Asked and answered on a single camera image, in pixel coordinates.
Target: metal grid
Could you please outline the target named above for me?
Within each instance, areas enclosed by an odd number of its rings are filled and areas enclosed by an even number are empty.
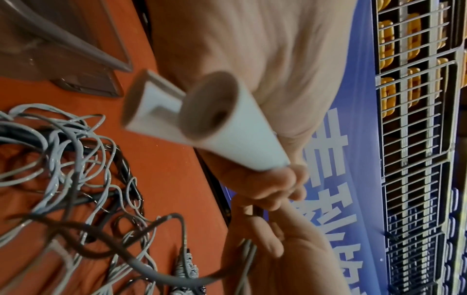
[[[461,72],[453,3],[374,4],[388,289],[441,293]]]

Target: skin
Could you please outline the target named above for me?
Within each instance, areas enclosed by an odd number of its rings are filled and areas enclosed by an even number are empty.
[[[252,239],[259,249],[252,294],[348,294],[329,242],[288,201],[305,198],[302,150],[339,89],[356,0],[146,3],[159,74],[185,91],[217,70],[236,75],[292,163],[255,172],[200,151],[214,175],[239,194],[223,262],[238,259],[239,242]],[[271,211],[273,223],[252,217],[251,205]],[[276,279],[263,277],[267,272]],[[232,281],[224,283],[231,294]]]

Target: cable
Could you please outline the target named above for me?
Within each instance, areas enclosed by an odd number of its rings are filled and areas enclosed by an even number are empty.
[[[60,114],[66,119],[48,118],[38,114],[25,113],[29,109],[40,109]],[[33,129],[15,122],[17,117],[40,120],[47,125]],[[95,125],[89,126],[86,120],[91,118],[99,118],[99,121]],[[183,217],[180,214],[172,213],[159,217],[155,221],[145,218],[144,199],[138,191],[137,179],[131,174],[128,162],[121,150],[112,139],[95,134],[95,130],[104,123],[104,120],[104,115],[78,117],[46,104],[24,104],[14,107],[8,114],[0,112],[0,145],[18,144],[40,154],[36,161],[0,174],[0,187],[29,181],[44,172],[47,172],[50,178],[47,188],[42,192],[42,200],[31,209],[29,214],[13,215],[11,218],[19,220],[18,226],[0,236],[0,247],[3,247],[31,222],[42,223],[48,227],[44,249],[38,258],[34,260],[34,263],[27,265],[23,272],[12,278],[0,293],[6,289],[9,290],[13,284],[21,281],[25,273],[33,268],[37,261],[42,259],[44,253],[51,250],[58,253],[66,265],[66,273],[56,286],[54,294],[59,294],[65,288],[83,258],[105,259],[112,257],[106,281],[93,293],[95,295],[113,294],[113,284],[123,279],[131,271],[140,274],[138,279],[148,281],[144,294],[152,294],[156,283],[189,288],[195,294],[198,294],[199,287],[222,279],[232,272],[238,271],[240,267],[243,269],[240,284],[243,285],[254,256],[255,247],[250,246],[250,244],[248,244],[249,255],[246,259],[202,278],[191,277],[191,260],[187,253],[186,226]],[[63,163],[63,156],[67,152],[72,152],[74,160]],[[124,184],[124,188],[111,183],[112,173],[110,167],[112,164],[117,167],[118,178]],[[25,177],[15,179],[19,173],[24,174],[31,169],[37,170]],[[90,183],[102,173],[104,176],[103,184]],[[84,186],[101,189],[101,191],[88,195],[80,192]],[[105,209],[104,205],[109,198],[114,200],[113,205],[111,205],[111,208]],[[74,206],[92,202],[95,203],[95,208],[85,222],[71,220]],[[60,209],[64,210],[64,212],[59,221],[49,219],[46,216]],[[95,226],[94,219],[101,211],[106,215]],[[119,222],[121,218],[126,218],[135,226],[135,229],[123,235],[120,241],[102,231],[103,226],[110,222],[111,217],[117,212],[119,212],[120,216],[115,222]],[[158,273],[156,263],[148,252],[157,227],[174,218],[181,223],[182,247],[180,257],[184,278],[180,276],[180,272],[178,272],[178,276]],[[79,231],[78,239],[71,234],[70,229]],[[61,236],[65,240],[66,247],[59,244],[56,239],[57,236]],[[94,252],[85,247],[87,243],[95,240],[104,242],[109,250]],[[133,256],[128,252],[127,248],[136,242],[140,242],[141,252]],[[69,253],[71,249],[75,252],[73,257]],[[128,281],[127,286],[131,286],[133,283],[133,280]]]

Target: orange table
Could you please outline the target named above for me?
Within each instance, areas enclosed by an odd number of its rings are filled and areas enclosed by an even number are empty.
[[[117,73],[123,89],[127,89],[134,73],[143,68],[155,70],[156,63],[131,0],[109,0],[108,6],[134,66],[133,73]],[[0,78],[0,89],[0,109],[4,111],[18,104],[44,103],[76,115],[105,114],[107,120],[98,133],[111,137],[121,146],[133,174],[138,178],[147,218],[155,219],[158,215],[171,212],[181,213],[187,223],[188,246],[200,274],[219,268],[227,227],[192,148],[122,130],[119,125],[122,99],[72,93],[50,82],[24,82],[6,78]],[[180,247],[180,236],[180,226],[175,221],[157,230],[150,250],[159,271],[170,272]],[[0,285],[4,284],[13,269],[21,267],[17,265],[15,256],[28,255],[28,243],[33,241],[23,241],[27,243],[0,249]],[[99,286],[97,277],[106,267],[107,261],[84,263],[73,277],[73,292],[68,289],[67,294],[89,294]],[[46,273],[45,268],[47,265],[37,266],[33,271],[36,276],[27,276],[20,290],[13,293],[37,292],[34,280]],[[208,293],[222,294],[221,284],[208,286]]]

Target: transparent plastic container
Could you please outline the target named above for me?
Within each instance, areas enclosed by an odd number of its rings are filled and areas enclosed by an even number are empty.
[[[0,0],[0,76],[54,80],[132,71],[102,0]]]

